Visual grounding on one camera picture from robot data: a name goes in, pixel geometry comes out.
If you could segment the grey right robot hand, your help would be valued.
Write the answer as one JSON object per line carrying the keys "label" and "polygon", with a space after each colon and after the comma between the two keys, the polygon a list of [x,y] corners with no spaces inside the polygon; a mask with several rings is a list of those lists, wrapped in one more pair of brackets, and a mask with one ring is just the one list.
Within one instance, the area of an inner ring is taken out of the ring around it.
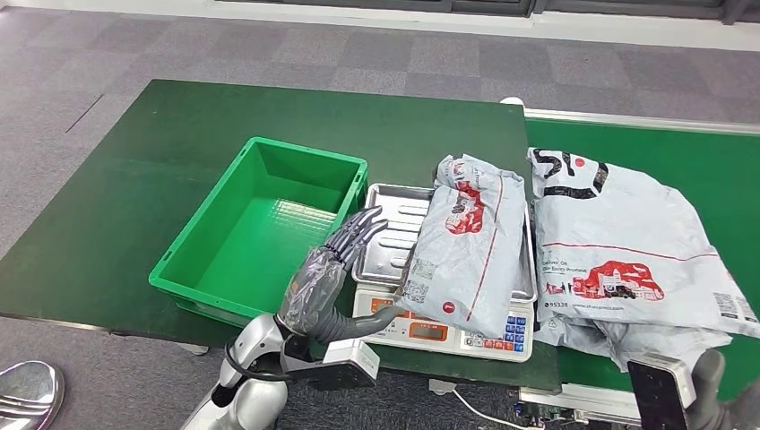
{"label": "grey right robot hand", "polygon": [[725,366],[723,354],[715,349],[708,349],[696,361],[691,373],[695,400],[686,409],[688,429],[759,428],[759,379],[733,400],[719,401],[718,388]]}

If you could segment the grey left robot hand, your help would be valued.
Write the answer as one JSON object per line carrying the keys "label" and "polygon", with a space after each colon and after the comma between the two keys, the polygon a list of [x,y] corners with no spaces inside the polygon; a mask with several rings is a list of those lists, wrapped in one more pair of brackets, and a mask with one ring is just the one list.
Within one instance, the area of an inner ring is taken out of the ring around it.
{"label": "grey left robot hand", "polygon": [[377,233],[388,227],[383,208],[357,211],[313,247],[292,276],[286,289],[279,321],[291,332],[328,345],[333,341],[362,338],[385,329],[403,310],[386,305],[374,314],[351,317],[334,306],[345,279]]}

